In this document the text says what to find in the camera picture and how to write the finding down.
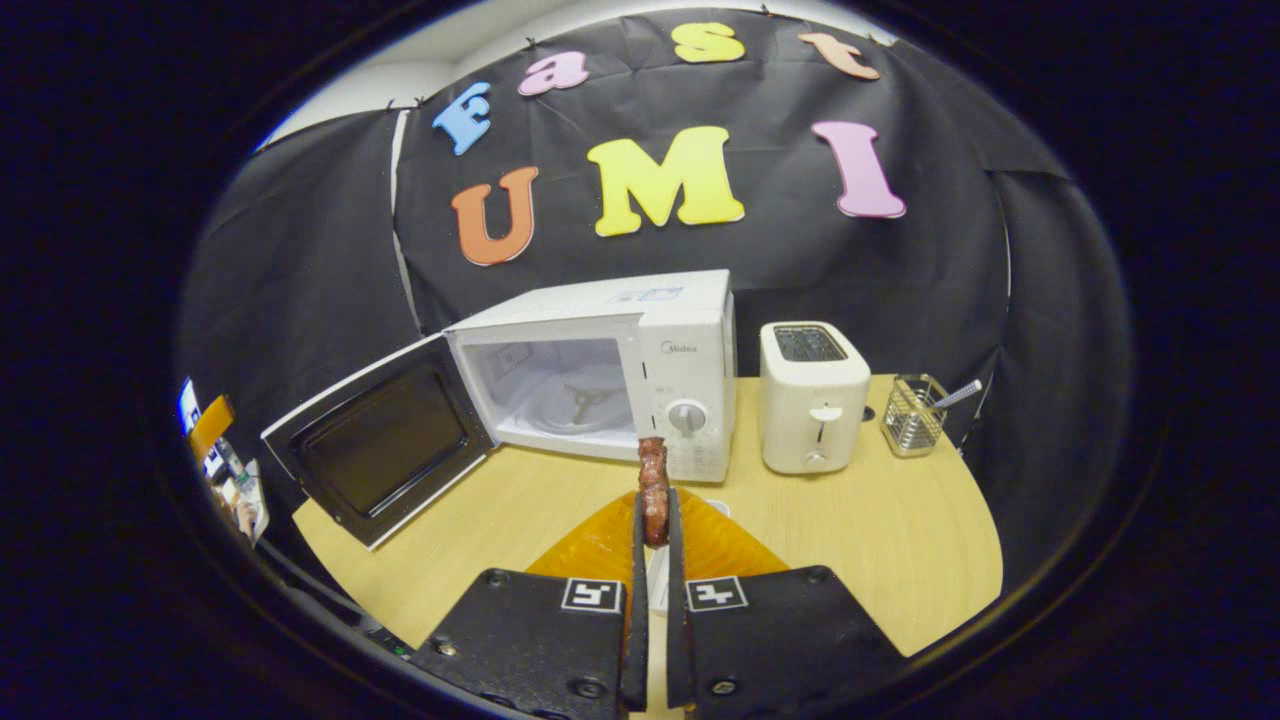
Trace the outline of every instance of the white toaster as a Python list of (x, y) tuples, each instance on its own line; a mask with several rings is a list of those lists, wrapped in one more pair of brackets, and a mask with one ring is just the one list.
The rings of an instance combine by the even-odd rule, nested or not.
[(777, 473), (829, 473), (849, 465), (872, 372), (832, 325), (760, 328), (760, 447)]

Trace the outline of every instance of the letter m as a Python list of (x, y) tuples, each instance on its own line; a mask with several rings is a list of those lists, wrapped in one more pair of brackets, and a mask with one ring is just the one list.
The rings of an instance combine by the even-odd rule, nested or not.
[(695, 127), (681, 131), (671, 141), (667, 158), (659, 165), (634, 140), (611, 140), (593, 147), (586, 159), (600, 167), (600, 195), (604, 205), (595, 232), (609, 237), (640, 229), (640, 215), (631, 210), (630, 197), (655, 225), (667, 224), (676, 193), (685, 190), (685, 201), (676, 217), (687, 225), (732, 223), (745, 209), (733, 199), (724, 172), (723, 146), (728, 131)]

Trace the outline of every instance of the cable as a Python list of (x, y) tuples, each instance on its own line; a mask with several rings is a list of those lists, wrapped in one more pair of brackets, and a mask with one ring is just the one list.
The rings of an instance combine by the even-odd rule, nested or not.
[(288, 557), (285, 557), (284, 553), (282, 553), (279, 550), (275, 550), (275, 546), (273, 546), (270, 542), (268, 542), (266, 538), (259, 538), (257, 546), (261, 547), (262, 550), (265, 550), (266, 553), (270, 555), (271, 559), (274, 559), (276, 562), (279, 562), (280, 565), (284, 565), (285, 569), (288, 569), (291, 573), (293, 573), (303, 583), (311, 585), (312, 588), (315, 588), (317, 592), (320, 592), (321, 594), (324, 594), (329, 600), (332, 600), (332, 601), (337, 602), (338, 605), (340, 605), (340, 606), (351, 610), (352, 612), (360, 615), (362, 619), (364, 618), (369, 618), (370, 620), (372, 620), (372, 618), (367, 612), (365, 612), (364, 607), (361, 607), (361, 606), (356, 605), (355, 602), (351, 602), (349, 600), (347, 600), (347, 598), (342, 597), (340, 594), (333, 592), (324, 583), (321, 583), (320, 580), (317, 580), (317, 579), (312, 578), (311, 575), (308, 575), (306, 570), (303, 570), (302, 568), (298, 568), (292, 560), (289, 560)]

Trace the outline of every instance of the sausage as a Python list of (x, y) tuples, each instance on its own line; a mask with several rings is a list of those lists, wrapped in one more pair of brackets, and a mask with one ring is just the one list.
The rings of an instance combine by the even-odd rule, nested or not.
[(644, 543), (649, 547), (667, 544), (667, 447), (660, 437), (640, 439), (640, 496), (644, 507)]

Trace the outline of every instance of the foam letter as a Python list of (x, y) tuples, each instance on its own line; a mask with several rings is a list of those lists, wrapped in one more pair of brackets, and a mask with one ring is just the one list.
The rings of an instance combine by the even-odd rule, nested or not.
[(484, 219), (484, 199), (489, 186), (477, 184), (453, 196), (453, 210), (458, 215), (458, 245), (462, 255), (476, 265), (497, 265), (515, 259), (529, 247), (534, 238), (534, 178), (538, 168), (520, 168), (498, 181), (511, 199), (511, 232), (507, 237), (489, 237)]
[(590, 73), (586, 72), (586, 55), (581, 53), (559, 53), (550, 58), (538, 60), (525, 74), (525, 82), (517, 88), (521, 95), (529, 97), (541, 95), (553, 87), (566, 88), (581, 85)]
[(845, 45), (824, 32), (805, 32), (800, 35), (800, 40), (812, 42), (818, 49), (818, 53), (822, 53), (824, 60), (845, 74), (851, 74), (861, 79), (876, 79), (879, 77), (876, 68), (861, 65), (854, 59), (854, 55), (861, 56), (861, 53), (852, 45)]
[(655, 225), (667, 224), (676, 193), (685, 188), (685, 202), (676, 217), (687, 225), (732, 223), (746, 214), (733, 199), (724, 170), (723, 145), (728, 131), (694, 127), (671, 141), (662, 165), (653, 161), (634, 140), (611, 140), (593, 147), (586, 159), (600, 167), (604, 214), (595, 223), (603, 237), (640, 229), (640, 215), (631, 211), (634, 196)]
[(876, 158), (874, 129), (858, 123), (826, 122), (814, 123), (813, 132), (836, 152), (840, 179), (845, 183), (845, 193), (836, 201), (841, 213), (850, 218), (900, 218), (906, 213), (906, 204), (890, 191)]
[(676, 55), (686, 63), (724, 63), (737, 60), (746, 47), (733, 40), (733, 28), (723, 23), (685, 23), (671, 31)]
[(488, 82), (472, 85), (431, 120), (433, 128), (443, 127), (453, 138), (454, 155), (466, 152), (489, 129), (489, 120), (475, 122), (480, 115), (489, 114), (489, 102), (484, 97), (475, 97), (483, 92), (489, 92)]

